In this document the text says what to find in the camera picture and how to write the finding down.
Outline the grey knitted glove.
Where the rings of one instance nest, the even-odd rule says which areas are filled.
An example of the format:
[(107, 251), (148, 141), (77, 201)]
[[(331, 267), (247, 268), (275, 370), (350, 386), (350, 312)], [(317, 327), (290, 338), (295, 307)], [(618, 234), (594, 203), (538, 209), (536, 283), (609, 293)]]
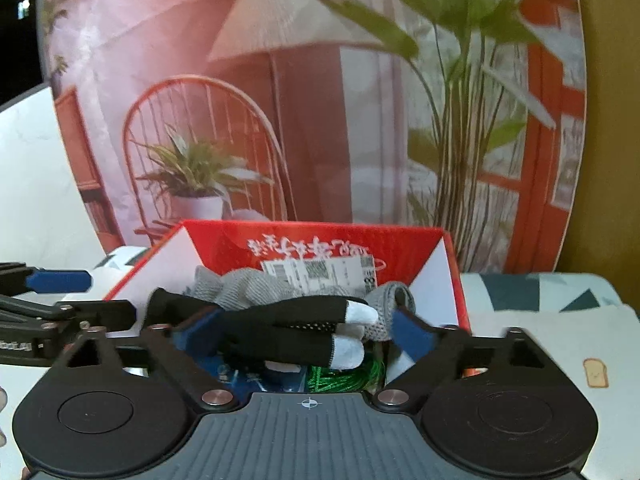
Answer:
[(397, 308), (397, 299), (401, 307), (405, 307), (411, 313), (416, 312), (416, 300), (409, 287), (401, 282), (386, 282), (374, 286), (368, 292), (363, 286), (346, 285), (321, 285), (319, 290), (304, 292), (300, 286), (292, 285), (283, 278), (250, 268), (220, 275), (205, 266), (198, 266), (194, 281), (186, 286), (184, 294), (219, 304), (228, 311), (239, 311), (303, 296), (357, 298), (378, 312), (378, 322), (367, 327), (363, 333), (364, 338), (373, 341), (392, 339), (393, 313)]

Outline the blue cotton pad bag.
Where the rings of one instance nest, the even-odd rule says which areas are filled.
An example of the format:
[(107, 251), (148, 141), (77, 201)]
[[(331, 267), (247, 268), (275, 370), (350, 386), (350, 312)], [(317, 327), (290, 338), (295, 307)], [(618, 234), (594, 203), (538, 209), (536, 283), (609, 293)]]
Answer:
[(196, 364), (221, 382), (242, 402), (255, 392), (301, 393), (306, 391), (307, 367), (298, 372), (277, 372), (263, 368), (246, 372), (229, 365), (221, 356), (196, 359)]

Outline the black glove with white fingertips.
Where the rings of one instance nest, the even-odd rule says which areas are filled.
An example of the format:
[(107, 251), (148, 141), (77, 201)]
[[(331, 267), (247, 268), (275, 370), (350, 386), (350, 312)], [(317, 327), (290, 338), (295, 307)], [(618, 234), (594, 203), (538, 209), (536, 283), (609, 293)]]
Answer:
[(213, 356), (240, 370), (280, 365), (353, 370), (364, 359), (364, 330), (378, 322), (366, 302), (342, 296), (303, 296), (239, 311), (158, 288), (146, 306), (144, 327), (172, 331), (196, 312), (222, 311), (224, 332)]

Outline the green fabric zongzi pouch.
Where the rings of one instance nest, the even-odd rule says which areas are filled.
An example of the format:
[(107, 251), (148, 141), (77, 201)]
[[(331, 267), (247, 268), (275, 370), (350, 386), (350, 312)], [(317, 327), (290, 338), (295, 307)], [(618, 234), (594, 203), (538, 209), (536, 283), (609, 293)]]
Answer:
[(353, 370), (330, 370), (311, 367), (307, 391), (311, 393), (350, 393), (374, 391), (385, 377), (385, 365), (373, 351), (367, 351), (363, 362)]

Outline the printed living room backdrop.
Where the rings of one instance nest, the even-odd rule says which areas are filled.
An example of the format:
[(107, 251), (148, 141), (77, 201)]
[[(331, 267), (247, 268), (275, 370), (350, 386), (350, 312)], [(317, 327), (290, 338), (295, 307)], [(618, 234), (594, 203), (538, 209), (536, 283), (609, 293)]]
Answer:
[(102, 248), (183, 219), (438, 226), (551, 271), (586, 116), (579, 0), (41, 0)]

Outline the white marble board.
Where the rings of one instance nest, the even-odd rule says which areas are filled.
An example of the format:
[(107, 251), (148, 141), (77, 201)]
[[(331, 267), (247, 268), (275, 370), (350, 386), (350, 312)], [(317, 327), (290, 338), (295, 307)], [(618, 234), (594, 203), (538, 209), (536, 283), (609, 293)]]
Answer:
[(1, 258), (89, 269), (125, 243), (107, 179), (112, 142), (75, 87), (40, 84), (1, 111)]

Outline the red strawberry cardboard box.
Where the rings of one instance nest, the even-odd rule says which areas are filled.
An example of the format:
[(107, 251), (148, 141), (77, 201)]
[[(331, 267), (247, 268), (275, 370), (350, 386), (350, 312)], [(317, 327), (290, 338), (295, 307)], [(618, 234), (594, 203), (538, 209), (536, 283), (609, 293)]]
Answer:
[(143, 322), (152, 292), (184, 294), (198, 266), (220, 275), (256, 269), (304, 292), (321, 285), (363, 286), (368, 292), (401, 282), (424, 322), (469, 325), (450, 237), (437, 228), (186, 220), (162, 236), (107, 298), (130, 301)]

